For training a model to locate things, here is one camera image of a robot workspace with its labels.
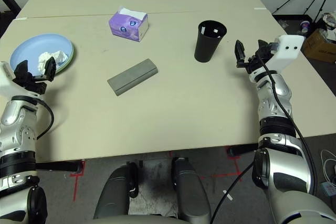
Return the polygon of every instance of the tissue box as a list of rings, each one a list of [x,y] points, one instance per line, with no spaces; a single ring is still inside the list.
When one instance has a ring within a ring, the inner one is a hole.
[[[148,29],[148,15],[121,8],[109,20],[109,25],[114,35],[141,41]]]

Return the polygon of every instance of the gray block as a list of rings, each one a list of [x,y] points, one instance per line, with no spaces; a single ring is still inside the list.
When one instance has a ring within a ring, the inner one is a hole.
[[[143,62],[125,70],[124,72],[112,77],[107,82],[114,90],[116,95],[121,95],[127,90],[138,85],[158,72],[156,65],[146,59]]]

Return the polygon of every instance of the robotic hand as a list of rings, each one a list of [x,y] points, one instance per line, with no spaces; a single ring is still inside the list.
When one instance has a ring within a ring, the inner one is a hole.
[[[333,211],[312,195],[314,167],[308,165],[309,150],[291,118],[291,91],[280,75],[297,58],[303,40],[296,35],[282,35],[269,44],[259,40],[248,62],[243,44],[236,42],[237,68],[246,69],[259,97],[260,138],[252,179],[265,191],[276,223],[334,223]]]
[[[45,73],[34,77],[28,72],[27,60],[13,72],[0,62],[0,93],[10,101],[0,120],[0,222],[45,223],[46,196],[38,186],[35,145],[37,104],[46,84],[56,72],[54,58],[46,62]]]

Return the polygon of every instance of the floor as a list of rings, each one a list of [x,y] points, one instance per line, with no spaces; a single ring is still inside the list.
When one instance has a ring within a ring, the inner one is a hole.
[[[10,14],[0,14],[0,36],[11,22]],[[332,92],[336,95],[336,65],[309,60]],[[336,134],[307,138],[319,182],[323,174],[319,152],[323,148],[336,153]],[[211,209],[235,177],[253,160],[253,153],[231,158],[224,146],[159,152],[119,157],[96,158],[85,161],[82,174],[39,171],[40,186],[45,190],[49,217],[47,224],[83,223],[93,217],[101,190],[113,170],[127,161],[144,160],[141,171],[140,193],[130,203],[130,214],[176,214],[176,195],[170,182],[170,164],[175,156],[187,156],[197,170],[207,192]],[[263,191],[251,180],[251,171],[246,174],[230,194],[233,200],[226,200],[215,223],[272,223],[269,207]],[[318,197],[330,207],[336,206],[336,199],[324,195],[319,188]]]

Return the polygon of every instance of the black cup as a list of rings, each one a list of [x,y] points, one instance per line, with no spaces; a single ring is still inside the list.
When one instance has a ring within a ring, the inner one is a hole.
[[[226,27],[217,21],[206,20],[198,25],[195,59],[199,62],[211,60],[219,42],[226,35]]]

